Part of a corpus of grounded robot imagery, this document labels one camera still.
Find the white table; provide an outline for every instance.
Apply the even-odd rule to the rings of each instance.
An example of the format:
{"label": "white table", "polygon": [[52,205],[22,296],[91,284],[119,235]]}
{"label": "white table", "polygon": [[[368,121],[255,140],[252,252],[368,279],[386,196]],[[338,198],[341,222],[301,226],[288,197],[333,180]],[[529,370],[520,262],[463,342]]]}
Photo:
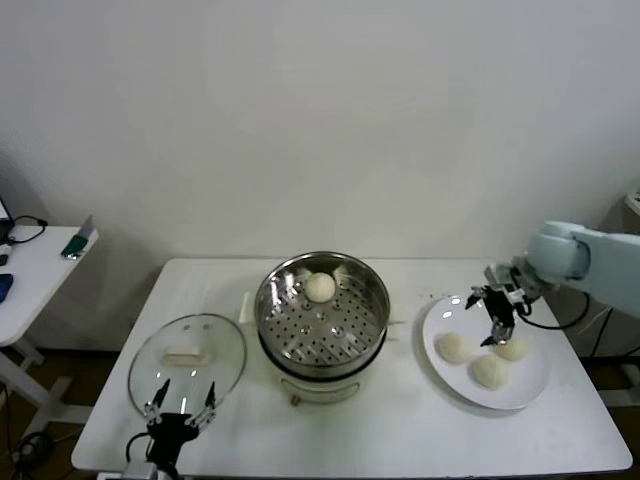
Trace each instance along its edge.
{"label": "white table", "polygon": [[[278,260],[172,260],[165,266],[96,403],[72,456],[81,470],[122,471],[124,448],[145,430],[127,393],[132,359],[146,338],[182,315],[238,318]],[[354,397],[290,405],[271,377],[255,335],[248,363],[216,420],[182,450],[187,476],[467,477],[622,470],[632,457],[566,337],[539,331],[553,365],[550,383],[522,411],[488,410],[456,395],[415,338],[431,296],[483,284],[484,260],[370,260],[389,289],[391,320],[406,323],[387,342]],[[556,321],[538,302],[532,319]],[[143,458],[145,442],[135,445]]]}
{"label": "white table", "polygon": [[[40,227],[19,226],[12,235],[29,238]],[[0,346],[16,348],[25,357],[21,366],[14,364],[0,353],[0,378],[38,407],[38,412],[27,427],[25,435],[44,429],[49,421],[84,423],[91,407],[65,405],[60,398],[71,384],[70,377],[60,377],[50,391],[26,373],[31,362],[42,363],[43,357],[22,336],[38,317],[69,274],[82,260],[65,260],[60,256],[62,249],[78,227],[47,227],[46,231],[33,241],[16,245],[7,265],[0,267],[0,273],[12,273],[14,283],[4,302],[0,303]],[[94,233],[85,251],[89,251],[98,234]]]}

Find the glass lid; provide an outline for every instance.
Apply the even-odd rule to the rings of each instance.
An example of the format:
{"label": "glass lid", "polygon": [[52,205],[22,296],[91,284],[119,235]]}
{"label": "glass lid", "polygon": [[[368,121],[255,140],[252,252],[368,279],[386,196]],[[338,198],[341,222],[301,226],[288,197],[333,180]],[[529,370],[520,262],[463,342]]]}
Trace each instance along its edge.
{"label": "glass lid", "polygon": [[140,347],[129,370],[129,397],[144,406],[170,380],[160,412],[198,413],[215,382],[218,406],[235,387],[247,361],[240,328],[212,313],[187,315],[165,325]]}

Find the black cable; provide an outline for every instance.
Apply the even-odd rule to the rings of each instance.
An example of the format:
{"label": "black cable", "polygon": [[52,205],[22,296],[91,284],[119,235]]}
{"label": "black cable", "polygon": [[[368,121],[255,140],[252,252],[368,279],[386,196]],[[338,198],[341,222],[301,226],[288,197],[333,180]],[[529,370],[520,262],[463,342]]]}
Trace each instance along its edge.
{"label": "black cable", "polygon": [[40,235],[42,235],[44,233],[44,231],[47,229],[47,227],[49,226],[49,223],[46,220],[43,220],[41,218],[38,217],[34,217],[32,215],[20,215],[19,217],[16,217],[13,219],[14,223],[17,224],[18,220],[21,220],[23,218],[28,218],[30,220],[33,220],[34,222],[36,222],[38,224],[38,226],[40,227],[40,231],[38,233],[36,233],[35,235],[29,237],[29,238],[25,238],[23,240],[16,240],[13,237],[9,237],[9,244],[10,245],[21,245],[23,243],[29,243],[32,240],[35,240],[36,238],[38,238]]}
{"label": "black cable", "polygon": [[609,319],[611,318],[612,313],[613,308],[610,308],[607,316],[604,317],[604,322],[602,322],[602,326],[600,327],[600,331],[598,332],[598,337],[596,338],[596,343],[593,345],[593,350],[591,350],[591,355],[589,355],[589,357],[595,357],[596,352],[598,351],[598,347],[600,346],[600,340],[602,340],[602,335],[604,334],[604,329],[607,328],[607,323],[609,323]]}
{"label": "black cable", "polygon": [[149,436],[149,432],[141,432],[141,433],[135,434],[133,437],[129,439],[129,441],[127,442],[127,448],[124,451],[125,457],[127,458],[127,462],[131,461],[131,446],[133,445],[133,442],[135,442],[139,438],[148,437],[148,436]]}
{"label": "black cable", "polygon": [[633,355],[634,353],[636,353],[638,350],[640,350],[640,345],[638,345],[637,347],[635,347],[632,350],[629,350],[627,353],[623,353],[622,356],[623,357],[628,357],[629,355]]}
{"label": "black cable", "polygon": [[542,328],[543,330],[566,330],[567,328],[571,328],[571,327],[577,325],[584,317],[587,316],[587,313],[589,313],[589,308],[591,307],[591,297],[589,296],[588,293],[584,293],[584,299],[585,299],[585,303],[584,303],[584,309],[582,310],[582,313],[580,315],[578,315],[578,317],[575,320],[567,323],[566,325],[559,325],[557,327],[551,327],[551,326],[548,326],[548,325],[540,325],[539,323],[535,323],[535,322],[532,322],[531,320],[527,319],[526,318],[526,314],[522,314],[521,312],[517,312],[517,313],[518,313],[518,316],[520,317],[520,319],[524,323],[526,323],[528,325],[531,325],[533,327]]}

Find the floor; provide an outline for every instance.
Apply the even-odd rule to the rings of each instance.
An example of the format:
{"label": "floor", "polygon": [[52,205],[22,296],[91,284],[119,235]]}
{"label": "floor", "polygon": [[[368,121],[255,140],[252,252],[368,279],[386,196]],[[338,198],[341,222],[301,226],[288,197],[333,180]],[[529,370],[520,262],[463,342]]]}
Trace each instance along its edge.
{"label": "floor", "polygon": [[[12,360],[17,361],[19,357],[13,351],[8,350],[7,354]],[[46,362],[39,367],[32,367],[29,373],[44,387],[50,387],[55,379],[60,375],[71,375],[75,381],[64,400],[68,403],[79,405],[92,405],[95,403],[102,385],[107,380],[109,372],[116,360],[115,354],[96,353],[76,353],[76,352],[43,352]],[[589,369],[592,380],[599,389],[626,388],[627,380],[620,370],[615,367],[594,367]],[[20,438],[29,420],[35,413],[35,409],[18,395],[10,397],[10,422],[9,431],[13,444]],[[0,415],[0,479],[10,479],[13,466],[9,461],[6,442],[6,411],[2,410]],[[611,415],[622,432],[634,457],[640,459],[640,407],[639,408],[619,408],[613,409]],[[48,427],[49,434],[54,438],[64,438],[65,436],[77,434],[78,427],[75,425],[53,424]],[[71,452],[75,445],[75,439],[63,441],[54,447],[53,454],[46,465],[33,470],[31,476],[34,480],[58,480],[64,477],[65,480],[95,479],[95,475],[72,471]],[[640,464],[634,465],[631,470],[621,473],[574,476],[572,479],[589,478],[591,480],[631,480],[640,478]]]}

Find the cable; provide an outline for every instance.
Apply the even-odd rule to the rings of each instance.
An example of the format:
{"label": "cable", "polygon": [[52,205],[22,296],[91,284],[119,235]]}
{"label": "cable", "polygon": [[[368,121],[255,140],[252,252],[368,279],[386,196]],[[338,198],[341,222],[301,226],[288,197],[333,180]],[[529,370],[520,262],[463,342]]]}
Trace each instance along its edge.
{"label": "cable", "polygon": [[571,328],[575,325],[577,325],[584,317],[587,316],[587,313],[589,313],[589,308],[591,307],[591,297],[589,296],[588,293],[584,293],[584,299],[585,299],[585,303],[584,303],[584,309],[582,310],[582,313],[580,315],[578,315],[578,317],[567,323],[566,325],[559,325],[557,327],[552,327],[549,325],[540,325],[539,323],[535,323],[532,322],[531,320],[526,318],[526,313],[522,313],[522,312],[517,312],[518,316],[520,317],[520,319],[528,324],[531,325],[533,327],[537,327],[537,328],[542,328],[543,330],[566,330],[567,328]]}
{"label": "cable", "polygon": [[604,329],[607,328],[607,323],[609,323],[609,319],[611,318],[611,314],[613,313],[613,308],[609,309],[609,313],[604,317],[604,322],[602,322],[602,326],[600,327],[600,331],[598,332],[598,337],[596,338],[596,343],[593,345],[593,350],[591,350],[591,355],[589,357],[594,357],[596,352],[598,351],[598,347],[600,346],[600,340],[602,340],[602,335],[604,334]]}
{"label": "cable", "polygon": [[578,331],[577,335],[582,335],[584,332],[589,330],[591,328],[591,325],[598,322],[601,317],[605,316],[609,312],[609,310],[611,310],[611,307],[604,307],[602,310],[600,310],[597,314],[593,316],[591,320],[589,320],[586,323],[584,327],[580,329],[580,331]]}
{"label": "cable", "polygon": [[141,432],[141,433],[135,434],[133,437],[129,439],[129,441],[127,442],[127,448],[124,451],[124,454],[127,457],[127,462],[131,461],[131,446],[133,445],[133,442],[135,442],[139,438],[148,437],[148,436],[149,436],[149,432]]}
{"label": "cable", "polygon": [[46,220],[43,220],[41,218],[38,217],[34,217],[32,215],[20,215],[19,217],[16,217],[13,219],[14,223],[18,223],[18,220],[22,220],[23,218],[28,218],[30,220],[33,220],[34,222],[36,222],[38,224],[38,226],[40,227],[40,231],[38,233],[36,233],[35,235],[29,237],[29,238],[25,238],[23,240],[16,240],[13,237],[9,237],[9,245],[21,245],[24,243],[29,243],[32,240],[35,240],[36,238],[38,238],[40,235],[42,235],[44,233],[44,231],[47,229],[47,227],[49,226],[49,223]]}
{"label": "cable", "polygon": [[634,353],[636,353],[638,350],[640,350],[640,345],[638,345],[637,347],[635,347],[632,350],[629,350],[627,353],[623,353],[622,356],[623,357],[628,357],[629,355],[633,355]]}

